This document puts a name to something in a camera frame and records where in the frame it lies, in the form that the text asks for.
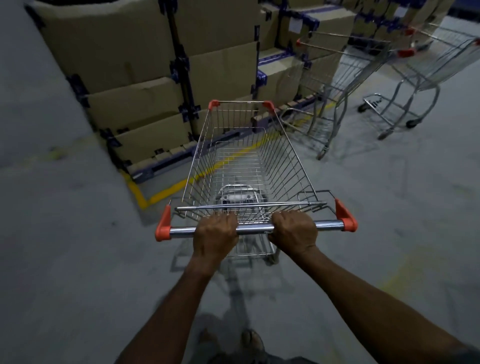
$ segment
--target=white label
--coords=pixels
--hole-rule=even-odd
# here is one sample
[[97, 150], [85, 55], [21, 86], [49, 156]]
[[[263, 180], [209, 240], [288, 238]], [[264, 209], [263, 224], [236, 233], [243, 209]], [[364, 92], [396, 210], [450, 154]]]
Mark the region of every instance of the white label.
[[398, 9], [395, 11], [395, 17], [403, 18], [407, 13], [407, 8], [399, 6]]
[[303, 20], [290, 18], [290, 24], [288, 25], [288, 31], [300, 34]]

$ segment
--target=person's left arm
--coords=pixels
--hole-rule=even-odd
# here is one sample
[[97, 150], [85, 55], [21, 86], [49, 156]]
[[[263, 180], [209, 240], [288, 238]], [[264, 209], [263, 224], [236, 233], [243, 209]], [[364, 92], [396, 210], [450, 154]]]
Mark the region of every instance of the person's left arm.
[[193, 256], [175, 287], [133, 340], [117, 364], [182, 361], [193, 318], [211, 277], [238, 241], [235, 215], [202, 218], [193, 237]]

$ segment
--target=yellow tape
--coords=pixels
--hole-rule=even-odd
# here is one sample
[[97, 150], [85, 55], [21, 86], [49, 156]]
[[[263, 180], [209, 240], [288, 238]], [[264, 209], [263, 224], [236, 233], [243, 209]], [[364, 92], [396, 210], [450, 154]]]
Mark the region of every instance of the yellow tape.
[[[325, 109], [329, 109], [333, 105], [334, 105], [334, 103], [331, 102], [331, 103], [329, 103], [325, 106]], [[295, 122], [295, 126], [302, 125], [303, 123], [305, 123], [305, 122], [307, 122], [308, 120], [311, 120], [311, 119], [312, 119], [312, 116], [306, 117], [304, 119], [300, 119], [300, 120]], [[232, 154], [228, 158], [215, 163], [215, 165], [213, 167], [207, 169], [206, 171], [195, 175], [194, 177], [191, 178], [190, 183], [193, 183], [194, 178], [195, 178], [195, 180], [198, 180], [201, 177], [205, 177], [205, 176], [209, 175], [213, 171], [215, 171], [215, 170], [221, 168], [222, 166], [224, 166], [226, 163], [229, 163], [230, 161], [234, 160], [235, 158], [240, 157], [242, 154], [245, 154], [246, 152], [248, 152], [252, 149], [258, 148], [259, 146], [261, 146], [266, 141], [267, 141], [267, 135], [265, 135], [262, 138], [262, 140], [255, 143], [254, 145], [248, 146], [248, 147], [240, 150], [239, 152]], [[125, 181], [127, 182], [127, 187], [130, 189], [133, 196], [137, 200], [138, 207], [141, 208], [142, 210], [145, 210], [147, 207], [149, 207], [151, 205], [154, 205], [154, 204], [160, 202], [161, 200], [164, 200], [164, 199], [172, 196], [173, 194], [176, 194], [177, 192], [183, 190], [185, 188], [185, 186], [187, 185], [187, 180], [186, 179], [182, 180], [180, 182], [177, 182], [173, 186], [171, 186], [171, 187], [169, 187], [169, 188], [167, 188], [163, 191], [160, 191], [159, 193], [153, 195], [148, 200], [146, 200], [145, 197], [143, 196], [142, 192], [138, 188], [137, 184], [132, 181], [130, 176], [123, 171], [120, 171], [120, 172], [122, 173], [123, 177], [125, 178]]]

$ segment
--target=orange plastic part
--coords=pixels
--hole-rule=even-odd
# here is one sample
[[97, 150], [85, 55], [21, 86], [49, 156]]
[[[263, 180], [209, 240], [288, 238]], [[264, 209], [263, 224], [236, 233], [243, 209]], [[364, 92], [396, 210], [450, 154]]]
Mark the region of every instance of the orange plastic part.
[[210, 111], [212, 111], [212, 109], [215, 107], [215, 106], [220, 106], [220, 101], [218, 100], [212, 100], [208, 103], [208, 109]]
[[262, 105], [265, 106], [271, 114], [275, 114], [275, 105], [272, 101], [264, 101]]
[[398, 55], [400, 58], [412, 57], [412, 56], [415, 55], [415, 49], [413, 49], [413, 48], [401, 49], [401, 50], [397, 51], [397, 55]]
[[170, 240], [170, 228], [171, 228], [171, 207], [170, 205], [166, 205], [165, 209], [163, 210], [162, 217], [158, 225], [156, 226], [155, 230], [155, 239], [158, 242], [163, 240]]
[[359, 224], [357, 220], [350, 214], [350, 211], [343, 205], [343, 203], [336, 198], [335, 199], [335, 212], [336, 218], [343, 221], [345, 228], [343, 231], [356, 232]]
[[405, 31], [403, 32], [406, 36], [412, 36], [415, 34], [415, 29], [413, 28], [407, 28], [405, 29]]

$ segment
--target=concrete floor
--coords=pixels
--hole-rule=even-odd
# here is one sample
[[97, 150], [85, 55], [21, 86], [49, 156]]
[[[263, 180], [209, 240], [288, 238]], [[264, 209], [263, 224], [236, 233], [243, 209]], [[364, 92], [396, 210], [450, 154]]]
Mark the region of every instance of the concrete floor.
[[[0, 361], [113, 362], [175, 284], [191, 246], [155, 242], [162, 203], [136, 207], [20, 3], [0, 2], [0, 16], [8, 26], [0, 32]], [[365, 92], [392, 88], [379, 72], [351, 99], [324, 161], [295, 143], [314, 187], [332, 189], [360, 224], [354, 234], [321, 234], [318, 246], [477, 346], [479, 71], [477, 63], [444, 83], [422, 125], [383, 142], [377, 124], [354, 110]], [[143, 188], [154, 193], [185, 176], [180, 168]], [[285, 358], [372, 362], [326, 295], [286, 256], [274, 267], [222, 266], [202, 299], [186, 359], [205, 326], [227, 351], [249, 326]]]

